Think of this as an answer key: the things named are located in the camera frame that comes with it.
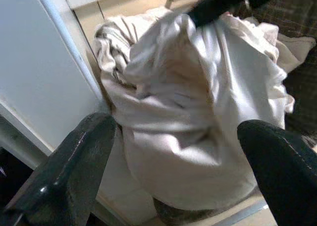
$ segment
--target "dark fabric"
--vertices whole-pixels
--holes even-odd
[[[317,154],[299,135],[260,120],[238,138],[279,226],[317,225]]]
[[[167,226],[177,226],[209,218],[214,210],[180,210],[153,199],[160,220]]]
[[[280,33],[288,37],[317,38],[317,0],[273,0],[269,4],[249,11],[241,5],[236,16],[254,16],[259,22],[279,26]],[[295,100],[295,110],[285,118],[286,129],[301,134],[311,147],[317,144],[317,47],[304,64],[289,74],[284,82]]]

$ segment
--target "white fabric bag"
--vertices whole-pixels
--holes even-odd
[[[102,42],[94,49],[102,83],[141,185],[183,210],[247,197],[257,184],[237,126],[261,119],[284,128],[294,104],[282,85],[286,72],[223,20],[196,29],[188,15],[170,14],[133,46],[120,70],[103,64],[109,50]]]

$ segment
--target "black object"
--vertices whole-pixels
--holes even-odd
[[[23,184],[0,216],[1,226],[84,226],[110,155],[115,122],[95,113]]]
[[[221,14],[229,11],[244,0],[201,0],[188,15],[194,21],[196,27],[206,25],[217,19]],[[250,7],[257,8],[270,0],[248,0]]]
[[[32,174],[32,169],[0,147],[0,210]]]
[[[86,226],[107,226],[103,221],[94,214],[90,214]]]
[[[317,154],[288,131],[260,120],[238,138],[279,226],[317,225]]]

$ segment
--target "white cloth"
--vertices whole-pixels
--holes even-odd
[[[278,26],[268,23],[260,24],[252,17],[240,20],[230,14],[225,14],[221,16],[221,19],[237,36],[259,52],[268,55],[286,73],[302,64],[308,52],[316,45],[314,38],[286,37],[278,33]]]
[[[170,14],[130,51],[116,44],[133,36],[117,23],[120,38],[99,30],[95,39],[131,173],[152,196],[183,210],[223,208],[248,196],[256,180],[237,126],[261,119],[284,128],[292,110],[286,72],[266,47],[256,50],[226,23],[196,29],[188,15]]]
[[[102,74],[111,72],[118,82],[126,84],[121,76],[130,62],[131,46],[139,41],[154,22],[170,12],[165,7],[159,7],[145,14],[110,17],[104,24],[98,25],[93,50],[104,71]]]

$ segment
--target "plaid fabric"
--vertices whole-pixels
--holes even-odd
[[[272,23],[288,37],[317,38],[317,0],[273,0],[249,11],[241,5],[236,16],[254,16],[259,22]],[[284,81],[287,91],[295,100],[293,114],[285,118],[286,129],[300,133],[310,146],[317,144],[317,47],[306,61],[289,74]]]

